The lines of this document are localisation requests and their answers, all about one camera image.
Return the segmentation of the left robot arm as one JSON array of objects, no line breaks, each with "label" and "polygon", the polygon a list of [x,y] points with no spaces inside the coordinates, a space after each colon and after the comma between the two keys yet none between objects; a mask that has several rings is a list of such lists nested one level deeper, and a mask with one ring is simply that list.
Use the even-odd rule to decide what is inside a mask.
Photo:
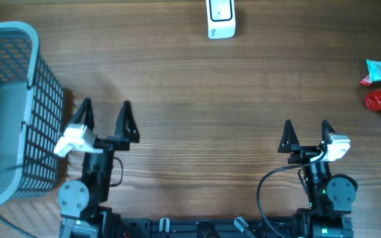
[{"label": "left robot arm", "polygon": [[84,153],[81,177],[64,182],[58,192],[61,207],[60,237],[129,237],[121,215],[101,204],[109,190],[122,183],[111,182],[116,151],[129,151],[131,143],[140,141],[130,101],[125,100],[118,114],[114,134],[98,137],[91,99],[86,98],[71,117],[54,153],[65,157],[70,151]]}]

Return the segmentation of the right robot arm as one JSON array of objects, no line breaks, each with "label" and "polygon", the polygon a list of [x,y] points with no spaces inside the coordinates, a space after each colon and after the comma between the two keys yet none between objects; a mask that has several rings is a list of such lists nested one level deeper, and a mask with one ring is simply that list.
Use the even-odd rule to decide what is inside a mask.
[{"label": "right robot arm", "polygon": [[300,165],[299,176],[310,207],[299,208],[283,229],[290,237],[354,236],[349,214],[358,190],[357,182],[348,175],[332,175],[329,164],[342,158],[351,141],[345,134],[335,132],[327,120],[321,123],[321,142],[317,146],[302,146],[292,122],[284,123],[278,152],[289,153],[288,164]]}]

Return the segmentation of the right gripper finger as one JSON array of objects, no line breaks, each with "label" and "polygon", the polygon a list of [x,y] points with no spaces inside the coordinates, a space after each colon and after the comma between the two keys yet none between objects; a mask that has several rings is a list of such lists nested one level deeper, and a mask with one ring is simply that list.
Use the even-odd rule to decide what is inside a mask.
[{"label": "right gripper finger", "polygon": [[327,120],[323,120],[321,122],[321,137],[322,141],[325,143],[331,143],[331,136],[330,134],[334,134],[335,130],[330,125],[330,123]]},{"label": "right gripper finger", "polygon": [[279,143],[279,153],[294,153],[300,150],[300,143],[290,119],[284,123],[282,139]]}]

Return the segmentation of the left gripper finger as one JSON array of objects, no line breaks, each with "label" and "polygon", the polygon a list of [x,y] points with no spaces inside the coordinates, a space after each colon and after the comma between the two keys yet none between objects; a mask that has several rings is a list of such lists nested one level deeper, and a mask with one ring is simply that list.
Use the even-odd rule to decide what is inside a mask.
[{"label": "left gripper finger", "polygon": [[116,120],[114,135],[119,137],[123,142],[140,142],[140,134],[132,114],[132,105],[128,100],[123,102],[122,108],[120,109]]},{"label": "left gripper finger", "polygon": [[93,107],[90,98],[84,99],[80,107],[77,109],[76,113],[71,117],[67,124],[84,124],[91,131],[93,131],[95,127],[95,122],[93,116]]}]

